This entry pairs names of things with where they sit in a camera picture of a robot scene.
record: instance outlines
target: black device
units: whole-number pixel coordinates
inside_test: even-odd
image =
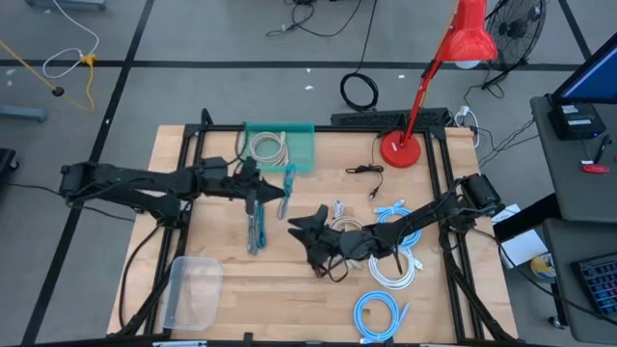
[[[549,120],[559,140],[593,139],[606,131],[606,126],[590,103],[553,105]]]
[[[617,317],[617,253],[571,264],[591,307],[603,316]]]
[[[592,103],[617,104],[617,34],[553,94],[550,123],[560,140],[592,139],[606,131]]]

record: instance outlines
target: red desk lamp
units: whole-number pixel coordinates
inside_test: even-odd
[[[443,37],[435,58],[422,73],[407,130],[405,133],[390,132],[382,140],[380,152],[386,163],[396,168],[409,168],[420,157],[420,144],[412,135],[412,131],[428,85],[443,62],[457,62],[459,67],[470,68],[477,65],[480,60],[496,57],[495,42],[484,30],[485,12],[486,0],[459,1],[452,23]]]

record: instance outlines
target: red lamp base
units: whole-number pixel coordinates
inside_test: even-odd
[[[379,148],[384,161],[394,168],[409,168],[420,158],[420,144],[414,136],[401,146],[402,131],[392,131],[384,137]]]

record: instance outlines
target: monitor screen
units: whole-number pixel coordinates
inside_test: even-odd
[[[617,103],[617,34],[555,93],[571,102]]]

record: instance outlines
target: black fan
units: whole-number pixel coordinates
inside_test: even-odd
[[[499,0],[486,17],[487,31],[497,46],[497,57],[491,68],[502,71],[493,84],[513,69],[527,64],[527,57],[536,45],[546,18],[546,0]]]

